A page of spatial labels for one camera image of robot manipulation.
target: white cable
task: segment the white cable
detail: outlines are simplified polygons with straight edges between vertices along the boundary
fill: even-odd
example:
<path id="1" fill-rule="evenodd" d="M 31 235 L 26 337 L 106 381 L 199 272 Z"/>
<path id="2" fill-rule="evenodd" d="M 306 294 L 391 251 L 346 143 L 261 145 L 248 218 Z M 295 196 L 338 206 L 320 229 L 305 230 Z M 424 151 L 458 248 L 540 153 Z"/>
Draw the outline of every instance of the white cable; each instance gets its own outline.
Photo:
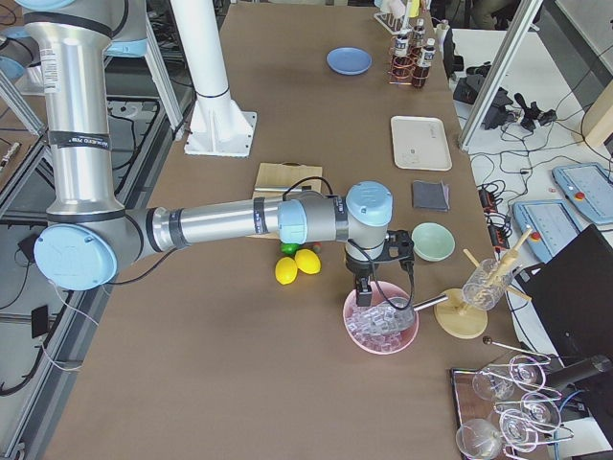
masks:
<path id="1" fill-rule="evenodd" d="M 49 360 L 49 362 L 51 362 L 57 369 L 59 369 L 62 372 L 77 372 L 82 366 L 76 366 L 76 367 L 61 367 L 59 364 L 57 364 L 52 357 L 49 356 L 49 354 L 47 353 L 47 349 L 45 348 L 45 346 L 41 343 L 40 344 L 40 349 L 42 350 L 42 354 Z"/>
<path id="2" fill-rule="evenodd" d="M 90 320 L 92 323 L 94 323 L 94 324 L 95 324 L 97 327 L 99 326 L 98 321 L 96 321 L 94 318 L 92 318 L 92 317 L 91 317 L 89 314 L 87 314 L 87 313 L 86 313 L 86 312 L 84 312 L 84 311 L 81 311 L 81 310 L 79 310 L 79 309 L 76 309 L 76 308 L 74 308 L 74 307 L 72 307 L 72 306 L 68 305 L 68 304 L 66 303 L 66 301 L 65 301 L 64 299 L 62 299 L 62 298 L 61 298 L 61 294 L 59 293 L 59 290 L 57 290 L 57 285 L 56 285 L 54 282 L 52 282 L 52 281 L 49 281 L 49 283 L 51 284 L 51 286 L 53 286 L 53 287 L 54 287 L 54 291 L 56 292 L 57 298 L 58 298 L 58 299 L 61 301 L 61 303 L 62 303 L 62 304 L 64 304 L 64 306 L 66 306 L 66 308 L 67 308 L 67 309 L 70 309 L 70 310 L 72 310 L 72 311 L 76 311 L 76 312 L 77 312 L 77 313 L 79 313 L 79 314 L 82 314 L 82 315 L 83 315 L 83 316 L 85 316 L 87 319 L 89 319 L 89 320 Z"/>

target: brown table surface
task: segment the brown table surface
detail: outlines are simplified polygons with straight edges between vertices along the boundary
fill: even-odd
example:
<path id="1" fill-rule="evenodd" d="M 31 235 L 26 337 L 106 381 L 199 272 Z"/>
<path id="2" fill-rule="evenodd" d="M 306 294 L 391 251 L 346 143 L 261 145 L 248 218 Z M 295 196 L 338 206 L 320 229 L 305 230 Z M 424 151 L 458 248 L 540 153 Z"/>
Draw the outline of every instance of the brown table surface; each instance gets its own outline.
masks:
<path id="1" fill-rule="evenodd" d="M 472 271 L 461 249 L 492 250 L 460 127 L 437 58 L 425 88 L 387 83 L 390 37 L 370 8 L 239 3 L 221 31 L 233 98 L 259 120 L 248 159 L 188 156 L 176 143 L 151 205 L 190 207 L 249 198 L 260 162 L 321 165 L 335 191 L 376 180 L 395 197 L 393 229 L 423 221 L 457 243 L 444 262 L 417 260 L 416 297 L 459 287 Z M 340 46 L 373 57 L 364 75 L 333 73 Z M 390 119 L 444 121 L 449 172 L 394 166 Z M 450 186 L 451 211 L 418 211 L 414 179 Z M 416 341 L 374 356 L 347 335 L 342 305 L 352 289 L 343 245 L 323 244 L 322 272 L 282 287 L 273 240 L 208 242 L 168 258 L 143 281 L 112 292 L 77 384 L 45 458 L 455 459 L 448 369 L 499 355 L 481 340 L 445 333 L 420 314 Z M 141 273 L 148 260 L 123 274 Z M 408 289 L 397 264 L 380 278 Z M 513 343 L 505 308 L 487 334 Z"/>

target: bottle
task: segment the bottle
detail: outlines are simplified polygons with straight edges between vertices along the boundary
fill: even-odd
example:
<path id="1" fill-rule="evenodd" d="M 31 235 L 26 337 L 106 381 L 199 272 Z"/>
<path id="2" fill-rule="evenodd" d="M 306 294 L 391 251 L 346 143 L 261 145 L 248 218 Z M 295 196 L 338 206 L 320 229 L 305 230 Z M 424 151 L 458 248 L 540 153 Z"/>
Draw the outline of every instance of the bottle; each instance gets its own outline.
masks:
<path id="1" fill-rule="evenodd" d="M 434 58 L 434 38 L 428 38 L 426 45 L 421 48 L 420 58 L 413 71 L 413 79 L 411 84 L 416 88 L 423 88 L 425 85 L 425 79 L 427 79 L 430 73 L 430 66 L 432 65 L 432 59 Z"/>
<path id="2" fill-rule="evenodd" d="M 419 18 L 418 23 L 413 30 L 413 40 L 411 43 L 411 57 L 417 58 L 420 55 L 421 47 L 423 47 L 423 38 L 425 37 L 425 26 L 423 19 Z"/>
<path id="3" fill-rule="evenodd" d="M 410 75 L 409 36 L 410 29 L 402 29 L 394 40 L 392 55 L 392 75 L 398 80 L 406 80 Z"/>
<path id="4" fill-rule="evenodd" d="M 437 36 L 437 41 L 439 42 L 439 51 L 443 52 L 444 38 L 449 32 L 449 21 L 443 19 L 434 30 L 434 34 Z"/>

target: yellow lemon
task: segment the yellow lemon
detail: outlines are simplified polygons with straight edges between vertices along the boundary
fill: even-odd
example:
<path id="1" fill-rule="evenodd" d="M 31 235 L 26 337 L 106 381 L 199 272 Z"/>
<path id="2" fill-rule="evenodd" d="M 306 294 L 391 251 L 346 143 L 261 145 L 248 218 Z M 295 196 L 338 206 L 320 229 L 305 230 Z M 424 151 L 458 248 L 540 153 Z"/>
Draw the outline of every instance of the yellow lemon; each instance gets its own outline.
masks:
<path id="1" fill-rule="evenodd" d="M 300 249 L 296 252 L 294 258 L 296 259 L 298 268 L 309 275 L 319 273 L 322 269 L 322 263 L 319 257 L 310 249 Z"/>
<path id="2" fill-rule="evenodd" d="M 275 266 L 275 278 L 282 285 L 292 283 L 298 275 L 298 266 L 291 257 L 283 257 Z"/>

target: wooden stick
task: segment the wooden stick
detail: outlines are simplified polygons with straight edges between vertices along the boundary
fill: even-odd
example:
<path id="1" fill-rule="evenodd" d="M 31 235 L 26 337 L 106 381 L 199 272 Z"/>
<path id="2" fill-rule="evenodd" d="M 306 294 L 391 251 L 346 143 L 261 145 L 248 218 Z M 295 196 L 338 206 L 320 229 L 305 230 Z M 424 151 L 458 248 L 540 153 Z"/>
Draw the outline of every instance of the wooden stick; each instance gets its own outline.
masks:
<path id="1" fill-rule="evenodd" d="M 521 297 L 526 302 L 532 302 L 533 300 L 533 298 L 530 295 L 526 294 L 525 292 L 522 292 L 519 289 L 514 288 L 513 286 L 507 286 L 507 292 L 509 294 L 515 294 L 517 297 Z"/>
<path id="2" fill-rule="evenodd" d="M 489 275 L 487 286 L 494 284 L 497 279 L 502 278 L 512 270 L 515 261 L 519 257 L 519 248 L 530 236 L 532 231 L 533 229 L 531 227 L 528 227 L 517 242 L 517 244 L 512 249 L 509 249 L 504 256 L 502 256 L 498 267 Z"/>
<path id="3" fill-rule="evenodd" d="M 477 261 L 477 259 L 475 259 L 475 256 L 473 256 L 470 251 L 468 249 L 463 249 L 463 251 L 465 253 L 465 255 L 468 257 L 468 259 L 472 262 L 473 265 L 475 266 L 479 266 L 479 261 Z"/>

